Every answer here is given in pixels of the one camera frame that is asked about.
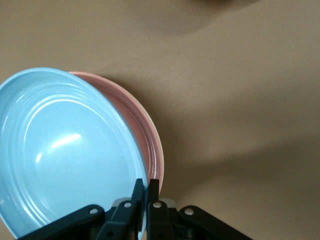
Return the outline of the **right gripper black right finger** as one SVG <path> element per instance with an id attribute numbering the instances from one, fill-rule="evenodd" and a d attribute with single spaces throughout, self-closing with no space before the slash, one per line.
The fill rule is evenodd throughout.
<path id="1" fill-rule="evenodd" d="M 177 210 L 173 201 L 159 197 L 160 181 L 147 189 L 148 240 L 249 240 L 250 237 L 209 214 L 188 205 Z"/>

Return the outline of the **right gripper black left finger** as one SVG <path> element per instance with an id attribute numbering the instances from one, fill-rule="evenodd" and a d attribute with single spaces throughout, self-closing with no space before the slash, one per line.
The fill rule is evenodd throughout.
<path id="1" fill-rule="evenodd" d="M 143 228 L 145 187 L 137 179 L 130 198 L 121 198 L 105 211 L 87 205 L 23 238 L 25 240 L 138 240 Z"/>

